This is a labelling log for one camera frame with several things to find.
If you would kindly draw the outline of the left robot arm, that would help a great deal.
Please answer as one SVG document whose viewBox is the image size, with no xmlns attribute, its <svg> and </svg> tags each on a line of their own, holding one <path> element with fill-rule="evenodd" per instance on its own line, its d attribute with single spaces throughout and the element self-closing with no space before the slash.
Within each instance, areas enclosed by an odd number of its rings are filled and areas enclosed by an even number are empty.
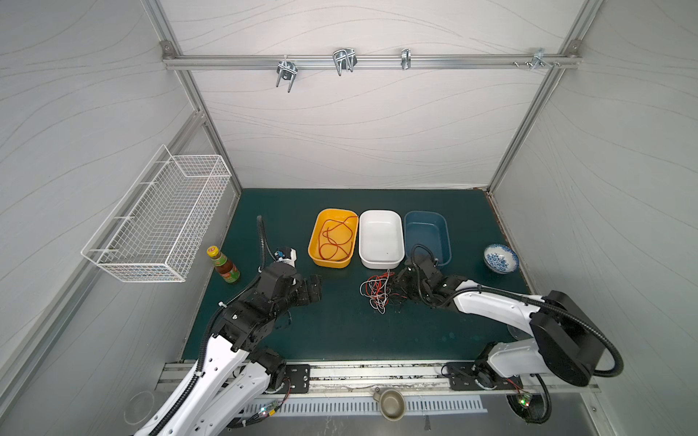
<svg viewBox="0 0 698 436">
<path fill-rule="evenodd" d="M 322 279 L 303 278 L 290 263 L 263 269 L 240 294 L 220 303 L 196 363 L 140 435 L 218 435 L 249 403 L 276 389 L 286 361 L 261 344 L 278 318 L 322 298 Z"/>
</svg>

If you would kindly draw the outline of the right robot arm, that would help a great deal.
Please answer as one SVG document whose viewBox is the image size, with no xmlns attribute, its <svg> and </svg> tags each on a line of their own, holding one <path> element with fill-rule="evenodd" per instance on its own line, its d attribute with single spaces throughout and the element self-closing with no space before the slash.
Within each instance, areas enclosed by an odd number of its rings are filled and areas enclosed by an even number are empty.
<svg viewBox="0 0 698 436">
<path fill-rule="evenodd" d="M 618 348 L 564 292 L 526 295 L 494 288 L 463 276 L 445 275 L 426 254 L 415 254 L 394 285 L 432 309 L 476 315 L 525 334 L 513 343 L 490 343 L 470 373 L 485 390 L 496 379 L 552 374 L 585 387 L 592 378 L 614 378 L 625 362 Z"/>
</svg>

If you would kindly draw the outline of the blue plastic tray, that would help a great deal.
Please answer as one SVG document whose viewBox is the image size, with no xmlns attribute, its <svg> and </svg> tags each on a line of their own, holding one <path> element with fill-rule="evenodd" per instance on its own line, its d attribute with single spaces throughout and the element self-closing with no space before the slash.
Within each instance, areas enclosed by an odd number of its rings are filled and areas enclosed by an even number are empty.
<svg viewBox="0 0 698 436">
<path fill-rule="evenodd" d="M 452 260 L 452 249 L 447 221 L 436 212 L 411 211 L 404 217 L 405 255 L 415 245 L 424 245 L 443 267 Z"/>
</svg>

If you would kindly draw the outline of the white plastic tray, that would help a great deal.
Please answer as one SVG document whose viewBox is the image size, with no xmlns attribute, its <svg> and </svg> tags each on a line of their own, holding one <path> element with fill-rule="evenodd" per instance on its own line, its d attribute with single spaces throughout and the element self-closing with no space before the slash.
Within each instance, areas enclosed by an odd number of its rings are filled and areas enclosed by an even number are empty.
<svg viewBox="0 0 698 436">
<path fill-rule="evenodd" d="M 359 257 L 372 270 L 394 270 L 405 257 L 401 216 L 390 210 L 367 210 L 359 216 Z"/>
</svg>

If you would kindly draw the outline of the sauce bottle yellow cap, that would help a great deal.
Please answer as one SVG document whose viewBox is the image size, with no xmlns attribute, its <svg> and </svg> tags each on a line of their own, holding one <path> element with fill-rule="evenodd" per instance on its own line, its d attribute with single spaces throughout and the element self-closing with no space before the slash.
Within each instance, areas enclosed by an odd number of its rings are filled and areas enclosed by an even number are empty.
<svg viewBox="0 0 698 436">
<path fill-rule="evenodd" d="M 220 251 L 220 249 L 212 245 L 206 253 L 211 259 L 216 272 L 223 278 L 226 283 L 236 283 L 240 279 L 240 272 L 236 266 Z"/>
</svg>

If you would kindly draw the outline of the yellow plastic tray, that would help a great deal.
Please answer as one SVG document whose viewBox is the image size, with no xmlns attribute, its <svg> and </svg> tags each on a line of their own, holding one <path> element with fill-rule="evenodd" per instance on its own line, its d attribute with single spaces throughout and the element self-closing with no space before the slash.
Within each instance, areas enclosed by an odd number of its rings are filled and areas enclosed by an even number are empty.
<svg viewBox="0 0 698 436">
<path fill-rule="evenodd" d="M 356 248 L 359 216 L 349 210 L 328 208 L 316 217 L 308 255 L 319 267 L 344 269 Z"/>
</svg>

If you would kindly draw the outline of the blue white ceramic bowl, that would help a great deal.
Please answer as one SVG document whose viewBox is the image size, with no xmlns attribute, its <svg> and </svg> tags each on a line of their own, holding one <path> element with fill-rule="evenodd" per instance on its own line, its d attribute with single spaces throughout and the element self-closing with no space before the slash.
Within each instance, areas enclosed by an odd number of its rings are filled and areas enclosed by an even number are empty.
<svg viewBox="0 0 698 436">
<path fill-rule="evenodd" d="M 496 274 L 510 274 L 520 266 L 517 254 L 501 243 L 488 245 L 484 250 L 484 260 L 485 265 Z"/>
</svg>

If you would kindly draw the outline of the olive green cup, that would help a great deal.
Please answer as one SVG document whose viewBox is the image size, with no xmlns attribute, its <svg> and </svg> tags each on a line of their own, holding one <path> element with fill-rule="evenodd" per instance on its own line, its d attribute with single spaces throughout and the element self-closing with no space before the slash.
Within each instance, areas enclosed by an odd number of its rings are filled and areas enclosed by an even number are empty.
<svg viewBox="0 0 698 436">
<path fill-rule="evenodd" d="M 393 388 L 376 388 L 373 398 L 379 412 L 388 421 L 400 421 L 406 413 L 405 397 Z"/>
</svg>

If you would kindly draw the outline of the clear glass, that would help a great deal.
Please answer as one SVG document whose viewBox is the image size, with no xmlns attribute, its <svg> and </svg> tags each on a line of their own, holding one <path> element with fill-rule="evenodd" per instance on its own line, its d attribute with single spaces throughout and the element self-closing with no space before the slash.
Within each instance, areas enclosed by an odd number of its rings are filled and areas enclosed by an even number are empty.
<svg viewBox="0 0 698 436">
<path fill-rule="evenodd" d="M 161 401 L 155 391 L 143 391 L 135 394 L 125 405 L 123 418 L 132 428 L 140 428 L 160 409 Z"/>
</svg>

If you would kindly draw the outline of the left metal u-bolt clamp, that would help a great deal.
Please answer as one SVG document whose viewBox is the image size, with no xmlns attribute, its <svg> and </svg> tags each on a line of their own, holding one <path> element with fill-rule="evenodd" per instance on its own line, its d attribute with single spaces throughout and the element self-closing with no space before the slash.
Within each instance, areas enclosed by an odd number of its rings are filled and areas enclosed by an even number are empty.
<svg viewBox="0 0 698 436">
<path fill-rule="evenodd" d="M 289 60 L 280 61 L 277 65 L 276 87 L 280 87 L 283 81 L 287 82 L 287 92 L 291 92 L 298 75 L 298 68 L 295 63 Z"/>
</svg>

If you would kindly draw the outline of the metal u-bolt clamp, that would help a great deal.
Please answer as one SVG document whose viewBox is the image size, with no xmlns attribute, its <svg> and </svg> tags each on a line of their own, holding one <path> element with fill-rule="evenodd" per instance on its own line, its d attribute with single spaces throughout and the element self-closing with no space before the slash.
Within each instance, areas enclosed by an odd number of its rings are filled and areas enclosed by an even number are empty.
<svg viewBox="0 0 698 436">
<path fill-rule="evenodd" d="M 352 73 L 357 64 L 356 51 L 352 48 L 338 49 L 333 52 L 332 60 L 338 76 L 345 71 Z"/>
<path fill-rule="evenodd" d="M 276 87 L 280 87 L 283 81 L 287 82 L 287 92 L 291 92 L 298 75 L 298 68 L 295 63 L 289 60 L 280 61 L 277 65 Z"/>
</svg>

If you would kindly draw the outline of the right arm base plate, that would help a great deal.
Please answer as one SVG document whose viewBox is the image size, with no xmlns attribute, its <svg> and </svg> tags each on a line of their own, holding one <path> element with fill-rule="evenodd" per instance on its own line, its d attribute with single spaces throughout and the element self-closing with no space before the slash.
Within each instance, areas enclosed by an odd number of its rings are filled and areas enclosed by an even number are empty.
<svg viewBox="0 0 698 436">
<path fill-rule="evenodd" d="M 505 378 L 497 374 L 485 363 L 449 362 L 440 370 L 441 376 L 449 382 L 452 391 L 515 391 L 523 388 L 519 377 Z"/>
</svg>

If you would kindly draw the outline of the small metal bracket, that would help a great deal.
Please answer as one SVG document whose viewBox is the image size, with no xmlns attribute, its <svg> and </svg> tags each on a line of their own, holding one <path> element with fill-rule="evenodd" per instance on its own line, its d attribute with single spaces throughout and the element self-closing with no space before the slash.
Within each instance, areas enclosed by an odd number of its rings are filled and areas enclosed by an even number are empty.
<svg viewBox="0 0 698 436">
<path fill-rule="evenodd" d="M 412 64 L 412 53 L 409 48 L 405 48 L 401 52 L 401 69 L 403 71 L 409 70 Z"/>
</svg>

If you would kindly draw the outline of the right metal hook bracket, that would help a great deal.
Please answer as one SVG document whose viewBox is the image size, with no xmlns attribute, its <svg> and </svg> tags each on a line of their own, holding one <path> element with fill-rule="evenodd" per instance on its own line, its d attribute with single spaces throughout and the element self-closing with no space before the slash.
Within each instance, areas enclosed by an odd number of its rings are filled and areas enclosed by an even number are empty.
<svg viewBox="0 0 698 436">
<path fill-rule="evenodd" d="M 545 50 L 543 48 L 538 49 L 537 51 L 534 52 L 532 57 L 523 62 L 516 62 L 514 61 L 512 65 L 515 68 L 518 69 L 527 69 L 529 71 L 533 71 L 536 69 L 548 69 L 548 70 L 553 70 L 553 69 L 558 69 L 562 66 L 560 62 L 557 61 L 549 61 L 545 58 Z"/>
</svg>

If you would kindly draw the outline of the horizontal metal rail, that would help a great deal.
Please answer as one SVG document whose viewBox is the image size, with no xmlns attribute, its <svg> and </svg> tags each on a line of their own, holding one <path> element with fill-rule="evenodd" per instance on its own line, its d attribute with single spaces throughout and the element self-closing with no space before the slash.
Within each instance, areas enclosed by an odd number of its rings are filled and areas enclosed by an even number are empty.
<svg viewBox="0 0 698 436">
<path fill-rule="evenodd" d="M 523 63 L 533 54 L 416 54 L 412 53 L 412 70 L 460 70 L 460 69 L 518 69 L 512 63 Z M 362 70 L 402 70 L 401 54 L 357 54 L 356 71 Z M 563 54 L 545 54 L 549 61 L 562 64 L 560 68 L 576 68 L 581 65 L 580 56 Z M 211 71 L 211 70 L 249 70 L 274 71 L 280 61 L 289 60 L 296 64 L 298 70 L 320 71 L 334 70 L 330 54 L 296 54 L 292 56 L 177 56 L 165 59 L 163 63 L 169 70 Z"/>
</svg>

